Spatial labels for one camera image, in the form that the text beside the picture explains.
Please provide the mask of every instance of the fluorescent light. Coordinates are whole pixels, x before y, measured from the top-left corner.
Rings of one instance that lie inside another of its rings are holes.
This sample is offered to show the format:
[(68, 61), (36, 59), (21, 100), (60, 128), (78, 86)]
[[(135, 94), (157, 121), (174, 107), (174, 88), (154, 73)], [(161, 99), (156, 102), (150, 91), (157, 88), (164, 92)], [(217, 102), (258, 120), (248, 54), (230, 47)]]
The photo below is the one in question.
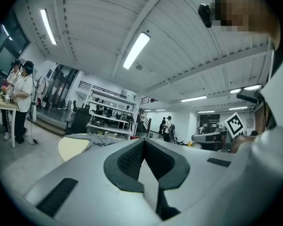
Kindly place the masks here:
[(253, 85), (253, 86), (245, 87), (244, 89), (245, 90), (257, 90), (257, 89), (260, 89), (260, 88), (261, 88), (261, 85)]
[(232, 89), (231, 94), (237, 94), (241, 91), (241, 89)]
[(214, 113), (215, 111), (198, 111), (198, 113)]
[(5, 26), (2, 24), (2, 28), (7, 36), (9, 36), (8, 31), (6, 30)]
[(133, 64), (134, 60), (137, 58), (139, 53), (142, 51), (143, 47), (146, 46), (146, 44), (149, 42), (150, 36), (142, 32), (137, 40), (135, 41), (130, 53), (127, 56), (127, 59), (124, 62), (123, 67), (125, 69), (129, 69), (131, 65)]
[(49, 35), (49, 38), (50, 38), (52, 44), (57, 45), (57, 42), (55, 41), (55, 38), (53, 37), (52, 31), (51, 31), (51, 28), (50, 28), (50, 25), (49, 25), (46, 10), (42, 9), (40, 12), (41, 12), (41, 16), (42, 16), (46, 31)]
[(247, 109), (247, 106), (243, 106), (243, 107), (236, 107), (236, 108), (229, 108), (230, 111), (234, 111), (234, 110), (242, 110), (242, 109)]
[(188, 102), (188, 101), (192, 101), (192, 100), (201, 100), (201, 99), (206, 99), (206, 96), (201, 96), (201, 97), (195, 97), (195, 98), (191, 98), (191, 99), (186, 99), (186, 100), (182, 100), (181, 102)]

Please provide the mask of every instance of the ceiling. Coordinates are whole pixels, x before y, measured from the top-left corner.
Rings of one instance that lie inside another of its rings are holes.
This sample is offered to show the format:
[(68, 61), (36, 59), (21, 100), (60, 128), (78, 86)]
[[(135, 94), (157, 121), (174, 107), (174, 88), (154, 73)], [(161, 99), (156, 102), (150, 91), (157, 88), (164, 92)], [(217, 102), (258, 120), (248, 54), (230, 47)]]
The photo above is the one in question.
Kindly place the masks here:
[[(169, 104), (195, 110), (243, 101), (231, 89), (264, 84), (270, 67), (268, 37), (207, 29), (200, 3), (212, 0), (19, 0), (16, 15), (30, 41), (61, 63)], [(46, 35), (46, 9), (57, 45)], [(129, 70), (122, 67), (136, 38), (151, 39)]]

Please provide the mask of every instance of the poster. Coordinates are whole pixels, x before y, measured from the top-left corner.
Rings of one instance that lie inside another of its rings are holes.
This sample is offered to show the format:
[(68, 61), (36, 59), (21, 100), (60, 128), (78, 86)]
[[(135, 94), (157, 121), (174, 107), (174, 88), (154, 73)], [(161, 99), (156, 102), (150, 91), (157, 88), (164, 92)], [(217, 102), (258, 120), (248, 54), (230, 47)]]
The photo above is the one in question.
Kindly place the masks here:
[(237, 113), (227, 118), (224, 123), (228, 131), (231, 133), (232, 138), (237, 136), (240, 132), (244, 131), (245, 128), (241, 118)]

